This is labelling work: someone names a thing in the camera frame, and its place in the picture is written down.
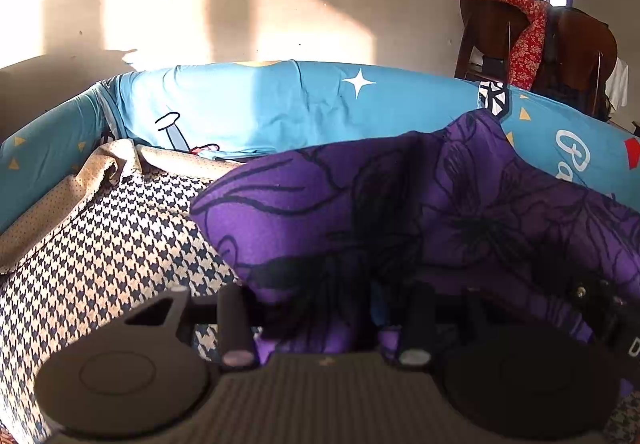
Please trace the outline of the red floral cloth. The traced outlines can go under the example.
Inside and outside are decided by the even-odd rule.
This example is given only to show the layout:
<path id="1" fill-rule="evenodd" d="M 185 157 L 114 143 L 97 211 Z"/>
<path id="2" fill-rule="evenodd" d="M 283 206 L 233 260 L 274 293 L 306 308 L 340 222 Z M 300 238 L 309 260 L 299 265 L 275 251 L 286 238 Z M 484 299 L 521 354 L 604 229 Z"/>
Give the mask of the red floral cloth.
<path id="1" fill-rule="evenodd" d="M 463 22 L 454 76 L 463 79 L 471 53 L 503 60 L 504 81 L 530 90 L 542 60 L 548 4 L 541 0 L 458 0 Z"/>

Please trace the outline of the purple floral jacket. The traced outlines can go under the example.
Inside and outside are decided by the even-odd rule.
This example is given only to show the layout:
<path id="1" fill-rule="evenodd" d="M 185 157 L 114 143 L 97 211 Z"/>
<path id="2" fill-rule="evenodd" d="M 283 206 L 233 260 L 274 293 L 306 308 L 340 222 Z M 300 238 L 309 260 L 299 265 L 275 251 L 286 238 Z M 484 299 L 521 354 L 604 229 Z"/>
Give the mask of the purple floral jacket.
<path id="1" fill-rule="evenodd" d="M 639 295 L 638 213 L 531 166 L 482 110 L 254 159 L 190 216 L 264 307 L 262 356 L 373 346 L 431 290 L 485 289 L 573 334 L 584 326 L 543 279 Z"/>

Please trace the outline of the brown wooden chair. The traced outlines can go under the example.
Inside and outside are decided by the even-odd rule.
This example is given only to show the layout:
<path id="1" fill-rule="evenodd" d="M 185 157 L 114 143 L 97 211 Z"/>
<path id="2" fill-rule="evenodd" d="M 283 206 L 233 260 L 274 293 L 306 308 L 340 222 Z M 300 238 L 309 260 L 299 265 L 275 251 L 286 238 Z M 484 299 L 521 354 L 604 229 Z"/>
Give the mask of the brown wooden chair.
<path id="1" fill-rule="evenodd" d="M 617 43 L 608 24 L 577 8 L 549 8 L 532 91 L 608 121 L 612 104 L 605 82 L 616 60 Z"/>
<path id="2" fill-rule="evenodd" d="M 460 11 L 463 34 L 454 76 L 506 83 L 512 48 L 529 26 L 526 15 L 493 0 L 460 0 Z"/>

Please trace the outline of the blue printed bed bumper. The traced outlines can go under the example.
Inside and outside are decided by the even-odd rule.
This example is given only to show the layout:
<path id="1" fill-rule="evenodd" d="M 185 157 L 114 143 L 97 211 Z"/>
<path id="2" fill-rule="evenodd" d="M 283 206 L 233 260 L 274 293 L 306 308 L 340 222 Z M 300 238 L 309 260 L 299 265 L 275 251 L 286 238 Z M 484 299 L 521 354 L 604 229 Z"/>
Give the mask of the blue printed bed bumper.
<path id="1" fill-rule="evenodd" d="M 118 138 L 207 159 L 432 132 L 483 109 L 532 166 L 639 204 L 638 138 L 502 83 L 287 60 L 135 71 L 104 81 L 99 96 Z"/>

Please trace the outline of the teal printed side bumper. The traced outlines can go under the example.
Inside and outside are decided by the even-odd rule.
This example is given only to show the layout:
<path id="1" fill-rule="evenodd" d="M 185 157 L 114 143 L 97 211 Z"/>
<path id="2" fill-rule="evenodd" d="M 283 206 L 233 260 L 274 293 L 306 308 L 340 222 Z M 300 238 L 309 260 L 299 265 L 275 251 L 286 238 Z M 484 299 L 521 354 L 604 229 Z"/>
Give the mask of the teal printed side bumper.
<path id="1" fill-rule="evenodd" d="M 1 144 L 1 228 L 67 175 L 77 172 L 107 135 L 113 118 L 100 82 L 35 118 Z"/>

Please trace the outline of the houndstooth mattress cover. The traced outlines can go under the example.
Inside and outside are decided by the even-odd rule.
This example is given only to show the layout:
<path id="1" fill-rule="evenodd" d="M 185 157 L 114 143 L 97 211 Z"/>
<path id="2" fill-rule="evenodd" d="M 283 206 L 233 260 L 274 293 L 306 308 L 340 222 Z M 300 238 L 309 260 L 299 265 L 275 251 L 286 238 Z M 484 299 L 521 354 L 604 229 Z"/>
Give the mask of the houndstooth mattress cover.
<path id="1" fill-rule="evenodd" d="M 205 296 L 239 279 L 190 216 L 237 167 L 108 144 L 2 235 L 1 418 L 21 442 L 48 436 L 34 385 L 52 353 L 170 287 Z"/>

